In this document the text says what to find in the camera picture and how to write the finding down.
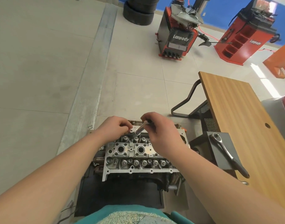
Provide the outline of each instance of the tire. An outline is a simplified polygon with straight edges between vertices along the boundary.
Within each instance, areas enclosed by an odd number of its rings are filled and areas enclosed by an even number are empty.
[[[143,5],[154,5],[159,2],[159,0],[135,0],[135,1]]]
[[[128,20],[131,23],[141,26],[147,26],[152,23],[154,18],[154,13],[144,14],[141,12],[137,12],[133,10],[126,1],[124,3],[123,16],[126,20]]]
[[[128,5],[134,9],[137,12],[145,13],[145,14],[151,14],[155,12],[157,3],[152,5],[146,5],[138,3],[136,0],[128,0]]]

